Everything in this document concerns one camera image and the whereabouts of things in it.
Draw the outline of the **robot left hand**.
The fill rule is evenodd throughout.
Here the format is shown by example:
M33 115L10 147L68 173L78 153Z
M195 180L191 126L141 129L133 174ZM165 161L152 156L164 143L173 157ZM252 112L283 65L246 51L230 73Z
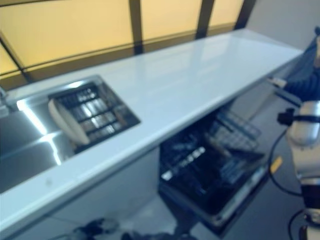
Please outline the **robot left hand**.
M101 240L114 234L120 223L112 218L97 218L73 231L75 240Z

